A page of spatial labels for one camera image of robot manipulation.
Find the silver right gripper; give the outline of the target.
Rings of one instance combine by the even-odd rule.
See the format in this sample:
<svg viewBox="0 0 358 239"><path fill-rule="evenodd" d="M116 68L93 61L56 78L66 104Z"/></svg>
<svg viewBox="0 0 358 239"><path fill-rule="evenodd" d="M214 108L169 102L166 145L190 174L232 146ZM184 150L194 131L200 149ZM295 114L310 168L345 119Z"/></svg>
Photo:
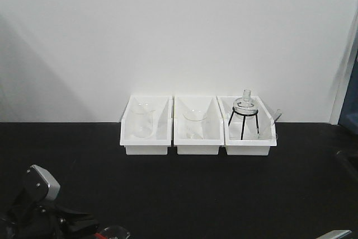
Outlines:
<svg viewBox="0 0 358 239"><path fill-rule="evenodd" d="M332 230L323 235L321 235L321 239L342 239L349 238L352 236L352 231L350 230Z"/></svg>

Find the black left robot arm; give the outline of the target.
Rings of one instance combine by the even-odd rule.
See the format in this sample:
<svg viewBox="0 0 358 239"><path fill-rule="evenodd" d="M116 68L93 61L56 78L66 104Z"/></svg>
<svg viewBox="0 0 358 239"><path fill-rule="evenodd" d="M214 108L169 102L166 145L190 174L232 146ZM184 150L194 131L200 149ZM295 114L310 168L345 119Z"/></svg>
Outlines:
<svg viewBox="0 0 358 239"><path fill-rule="evenodd" d="M22 189L1 214L1 238L86 238L99 222L91 214L56 203L60 183L45 168L33 164L22 177Z"/></svg>

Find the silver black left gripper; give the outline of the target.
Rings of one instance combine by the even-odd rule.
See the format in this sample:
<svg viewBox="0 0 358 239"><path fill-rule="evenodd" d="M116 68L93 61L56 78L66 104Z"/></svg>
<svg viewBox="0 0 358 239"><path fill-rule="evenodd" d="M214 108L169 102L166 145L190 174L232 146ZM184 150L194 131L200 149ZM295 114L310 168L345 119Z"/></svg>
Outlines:
<svg viewBox="0 0 358 239"><path fill-rule="evenodd" d="M30 203L51 204L59 194L60 183L48 170L31 165L23 176L23 188Z"/></svg>

